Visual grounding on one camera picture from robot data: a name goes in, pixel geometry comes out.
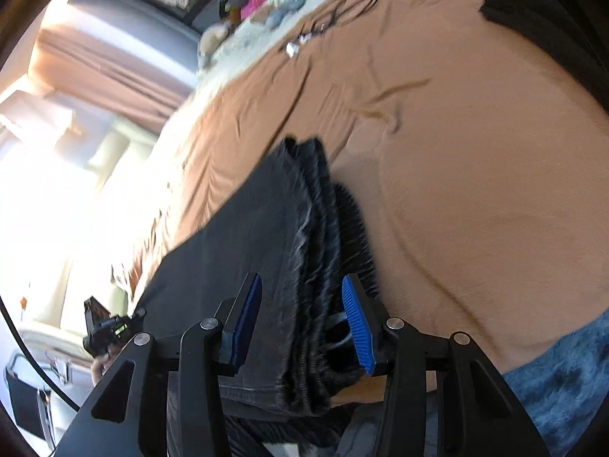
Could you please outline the person left hand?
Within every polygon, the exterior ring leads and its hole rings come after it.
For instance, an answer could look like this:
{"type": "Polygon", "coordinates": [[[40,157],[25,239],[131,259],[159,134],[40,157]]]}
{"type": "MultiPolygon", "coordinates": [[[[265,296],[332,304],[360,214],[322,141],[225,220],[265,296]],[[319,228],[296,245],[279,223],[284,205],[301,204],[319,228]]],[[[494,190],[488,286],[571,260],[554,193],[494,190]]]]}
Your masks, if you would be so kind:
{"type": "Polygon", "coordinates": [[[91,364],[91,379],[93,386],[96,386],[102,379],[103,374],[112,366],[113,360],[118,357],[122,349],[118,345],[110,345],[105,354],[94,358],[91,364]]]}

